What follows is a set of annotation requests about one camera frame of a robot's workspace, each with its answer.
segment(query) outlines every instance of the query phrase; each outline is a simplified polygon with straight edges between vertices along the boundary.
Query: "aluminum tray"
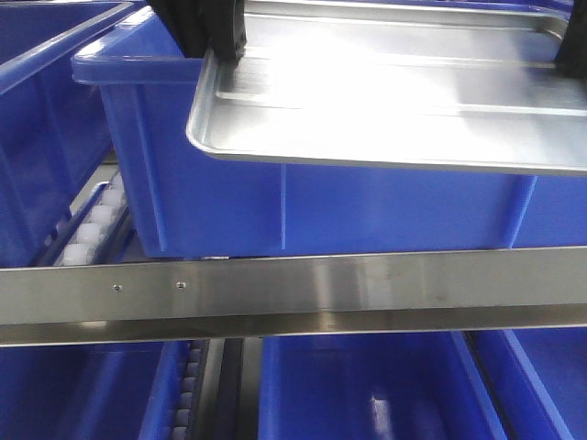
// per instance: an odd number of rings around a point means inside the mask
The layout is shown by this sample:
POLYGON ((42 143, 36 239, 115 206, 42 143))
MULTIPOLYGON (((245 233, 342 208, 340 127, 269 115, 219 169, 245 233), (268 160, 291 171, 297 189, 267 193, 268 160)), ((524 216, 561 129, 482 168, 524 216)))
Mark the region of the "aluminum tray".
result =
POLYGON ((217 158, 587 173, 585 83, 538 13, 254 1, 238 63, 208 54, 187 126, 217 158))

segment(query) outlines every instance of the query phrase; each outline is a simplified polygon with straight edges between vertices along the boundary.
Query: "stainless steel rail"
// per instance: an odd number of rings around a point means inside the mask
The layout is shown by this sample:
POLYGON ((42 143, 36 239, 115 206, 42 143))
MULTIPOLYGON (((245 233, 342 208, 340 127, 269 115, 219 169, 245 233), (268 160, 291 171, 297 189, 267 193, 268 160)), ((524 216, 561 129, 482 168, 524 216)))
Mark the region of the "stainless steel rail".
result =
POLYGON ((587 247, 0 269, 0 345, 587 325, 587 247))

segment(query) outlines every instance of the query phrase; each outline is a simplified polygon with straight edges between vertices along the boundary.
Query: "metal shelf rail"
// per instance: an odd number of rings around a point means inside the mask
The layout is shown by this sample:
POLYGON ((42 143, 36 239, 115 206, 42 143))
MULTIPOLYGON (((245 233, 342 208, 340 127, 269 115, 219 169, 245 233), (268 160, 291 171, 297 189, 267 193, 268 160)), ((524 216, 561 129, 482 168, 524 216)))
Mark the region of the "metal shelf rail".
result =
POLYGON ((587 247, 0 269, 0 344, 587 325, 587 247))

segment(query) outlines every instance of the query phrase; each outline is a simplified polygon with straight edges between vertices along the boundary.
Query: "white roller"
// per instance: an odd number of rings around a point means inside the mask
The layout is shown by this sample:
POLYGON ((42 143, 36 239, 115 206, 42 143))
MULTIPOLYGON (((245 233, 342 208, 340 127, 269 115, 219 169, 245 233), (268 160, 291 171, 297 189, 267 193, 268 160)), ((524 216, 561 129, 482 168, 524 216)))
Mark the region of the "white roller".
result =
POLYGON ((183 392, 180 396, 180 408, 189 409, 192 406, 194 395, 191 392, 183 392))
POLYGON ((190 362, 185 367, 185 376, 195 377, 200 372, 200 364, 198 362, 190 362))
POLYGON ((193 392, 195 389, 195 378, 183 378, 182 392, 193 392))
POLYGON ((190 350, 188 357, 189 362, 199 362, 202 356, 202 350, 200 348, 193 348, 190 350))
POLYGON ((125 185, 122 182, 122 176, 120 174, 117 174, 116 176, 114 176, 114 178, 112 178, 112 182, 111 182, 112 188, 117 189, 117 190, 125 190, 125 185))
POLYGON ((63 266, 90 264, 94 258, 94 247, 85 243, 73 243, 63 250, 63 266))
POLYGON ((173 440, 185 440, 187 428, 185 426, 176 426, 173 428, 173 440))
POLYGON ((105 235, 106 226, 100 223, 83 223, 77 230, 76 243, 98 246, 105 235))
POLYGON ((116 208, 106 204, 99 204, 90 211, 89 220, 91 223, 99 223, 100 225, 110 226, 114 221, 116 215, 116 208))
POLYGON ((187 426, 190 421, 190 410, 178 410, 175 414, 175 426, 187 426))
POLYGON ((112 206, 115 209, 120 209, 120 207, 122 207, 124 203, 125 192, 115 188, 105 190, 104 192, 102 192, 102 196, 100 197, 100 204, 112 206))

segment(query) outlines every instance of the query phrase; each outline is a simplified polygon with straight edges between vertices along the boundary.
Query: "plastic storage bin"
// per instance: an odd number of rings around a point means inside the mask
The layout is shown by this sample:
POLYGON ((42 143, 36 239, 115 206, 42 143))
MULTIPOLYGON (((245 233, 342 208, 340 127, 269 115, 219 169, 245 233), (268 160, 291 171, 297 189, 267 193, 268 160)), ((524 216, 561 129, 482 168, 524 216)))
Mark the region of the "plastic storage bin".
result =
POLYGON ((2 348, 0 437, 168 440, 187 342, 2 348))
POLYGON ((480 332, 473 341, 514 438, 587 438, 587 328, 480 332))
POLYGON ((260 440, 503 439, 459 333, 266 338, 260 440))
POLYGON ((200 67, 148 9, 73 60, 75 80, 102 89, 151 256, 587 243, 585 179, 211 159, 184 134, 200 67))
POLYGON ((70 57, 130 3, 0 3, 0 267, 26 265, 111 147, 70 57))

